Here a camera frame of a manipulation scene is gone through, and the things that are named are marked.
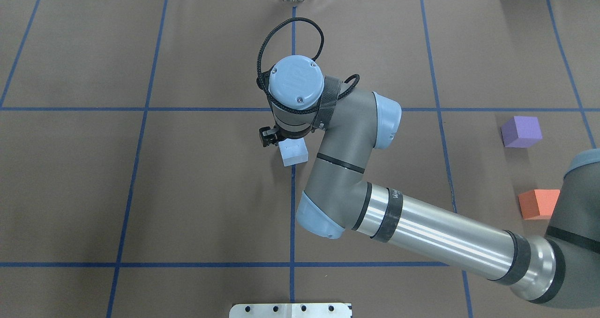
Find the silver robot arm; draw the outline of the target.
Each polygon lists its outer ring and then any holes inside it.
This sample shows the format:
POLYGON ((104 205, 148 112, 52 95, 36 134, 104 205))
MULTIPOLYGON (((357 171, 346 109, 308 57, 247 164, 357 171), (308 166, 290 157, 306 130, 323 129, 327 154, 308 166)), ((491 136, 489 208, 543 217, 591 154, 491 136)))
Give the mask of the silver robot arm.
POLYGON ((276 125, 262 144, 324 136, 296 220, 315 235, 349 230, 506 286, 519 298, 557 309, 599 305, 599 149, 577 154, 562 178, 542 234, 495 228, 384 185, 371 168, 392 147, 403 109, 392 97, 325 75, 315 58, 291 55, 263 68, 256 83, 276 125))

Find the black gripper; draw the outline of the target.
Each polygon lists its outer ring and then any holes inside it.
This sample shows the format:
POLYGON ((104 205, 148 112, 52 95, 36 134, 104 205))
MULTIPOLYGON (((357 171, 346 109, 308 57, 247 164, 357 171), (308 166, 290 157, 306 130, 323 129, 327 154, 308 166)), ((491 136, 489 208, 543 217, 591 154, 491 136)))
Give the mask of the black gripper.
POLYGON ((298 140, 304 138, 311 131, 313 131, 313 126, 308 123, 276 123, 274 127, 259 128, 259 137, 262 147, 266 148, 270 145, 278 146, 279 142, 287 139, 298 140))

